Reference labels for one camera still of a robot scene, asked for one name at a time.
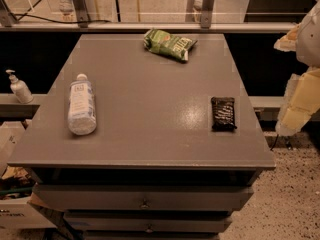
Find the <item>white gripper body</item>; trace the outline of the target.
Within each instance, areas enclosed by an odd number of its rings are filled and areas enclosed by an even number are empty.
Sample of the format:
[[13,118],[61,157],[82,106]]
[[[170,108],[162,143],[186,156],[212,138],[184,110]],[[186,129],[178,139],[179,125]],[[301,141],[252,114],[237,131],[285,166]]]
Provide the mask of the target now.
[[296,40],[297,59],[311,67],[320,67],[320,1],[303,18]]

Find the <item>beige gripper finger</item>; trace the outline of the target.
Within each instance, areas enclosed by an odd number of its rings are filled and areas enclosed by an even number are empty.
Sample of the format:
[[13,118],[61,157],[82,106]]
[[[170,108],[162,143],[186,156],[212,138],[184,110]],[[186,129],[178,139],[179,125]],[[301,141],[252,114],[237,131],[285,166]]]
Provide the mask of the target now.
[[298,133],[320,109],[320,68],[309,67],[302,75],[292,74],[287,82],[276,132],[280,136]]
[[274,48],[276,50],[283,51],[283,52],[290,52],[290,51],[295,52],[296,40],[297,40],[297,34],[298,34],[299,28],[300,28],[300,25],[297,24],[286,35],[278,39],[274,44]]

